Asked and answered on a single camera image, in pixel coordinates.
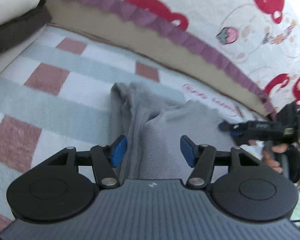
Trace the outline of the person's right hand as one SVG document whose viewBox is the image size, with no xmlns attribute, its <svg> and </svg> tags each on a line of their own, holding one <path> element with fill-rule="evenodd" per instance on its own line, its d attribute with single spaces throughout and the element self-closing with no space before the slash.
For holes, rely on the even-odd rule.
<svg viewBox="0 0 300 240">
<path fill-rule="evenodd" d="M 262 161 L 270 168 L 279 172 L 286 178 L 289 177 L 289 163 L 286 151 L 287 144 L 275 145 L 272 141 L 266 141 L 263 148 Z"/>
</svg>

